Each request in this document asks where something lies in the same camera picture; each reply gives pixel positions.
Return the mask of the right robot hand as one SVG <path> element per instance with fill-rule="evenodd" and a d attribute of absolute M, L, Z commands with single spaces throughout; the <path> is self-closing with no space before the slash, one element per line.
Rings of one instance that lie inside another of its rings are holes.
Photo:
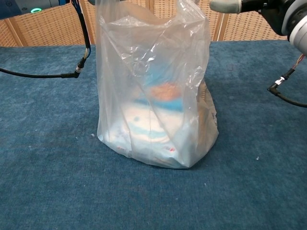
<path fill-rule="evenodd" d="M 209 6 L 215 12 L 227 14 L 258 12 L 277 35 L 286 36 L 282 27 L 292 3 L 293 0 L 212 0 Z"/>

